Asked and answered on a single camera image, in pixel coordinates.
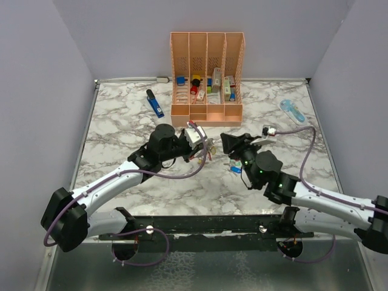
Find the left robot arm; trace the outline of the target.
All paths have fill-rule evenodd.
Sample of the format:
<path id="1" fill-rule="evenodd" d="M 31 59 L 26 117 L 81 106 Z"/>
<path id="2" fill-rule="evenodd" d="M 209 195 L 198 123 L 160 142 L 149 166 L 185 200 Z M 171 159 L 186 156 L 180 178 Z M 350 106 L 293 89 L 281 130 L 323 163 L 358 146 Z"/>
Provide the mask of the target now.
<path id="1" fill-rule="evenodd" d="M 121 239 L 132 236 L 134 225 L 120 210 L 98 213 L 105 203 L 125 190 L 138 186 L 149 178 L 162 178 L 163 163 L 183 158 L 189 162 L 198 152 L 207 155 L 207 135 L 193 121 L 176 135 L 169 124 L 156 126 L 147 143 L 133 152 L 118 168 L 102 178 L 71 191 L 55 190 L 44 211 L 41 225 L 46 234 L 46 247 L 59 246 L 69 252 L 90 236 L 114 233 Z"/>

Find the metal key holder red handle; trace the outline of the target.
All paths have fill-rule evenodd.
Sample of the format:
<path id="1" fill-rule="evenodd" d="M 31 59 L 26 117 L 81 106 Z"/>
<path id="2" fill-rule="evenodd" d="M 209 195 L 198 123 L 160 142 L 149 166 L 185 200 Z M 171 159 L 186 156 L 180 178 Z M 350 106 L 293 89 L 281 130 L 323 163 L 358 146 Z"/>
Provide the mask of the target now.
<path id="1" fill-rule="evenodd" d="M 210 138 L 206 141 L 206 146 L 207 146 L 207 158 L 209 159 L 209 161 L 212 161 L 213 160 L 213 156 L 211 153 L 210 153 L 210 149 L 212 147 L 215 147 L 215 143 L 214 143 L 214 139 L 213 138 Z M 199 159 L 199 162 L 202 161 L 202 153 L 201 153 L 201 150 L 194 156 L 195 158 L 198 158 Z"/>

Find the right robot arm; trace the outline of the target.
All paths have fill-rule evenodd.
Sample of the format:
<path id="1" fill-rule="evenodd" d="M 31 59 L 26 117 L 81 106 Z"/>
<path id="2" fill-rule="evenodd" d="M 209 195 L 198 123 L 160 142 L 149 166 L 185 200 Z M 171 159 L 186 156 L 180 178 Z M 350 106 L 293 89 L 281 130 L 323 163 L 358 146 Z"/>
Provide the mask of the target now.
<path id="1" fill-rule="evenodd" d="M 242 164 L 249 190 L 264 190 L 275 204 L 284 204 L 293 214 L 278 223 L 279 232 L 292 237 L 299 231 L 344 236 L 378 253 L 387 253 L 387 197 L 357 198 L 328 191 L 308 183 L 302 176 L 281 170 L 283 163 L 261 147 L 273 142 L 277 132 L 265 128 L 261 136 L 220 135 L 223 152 Z"/>

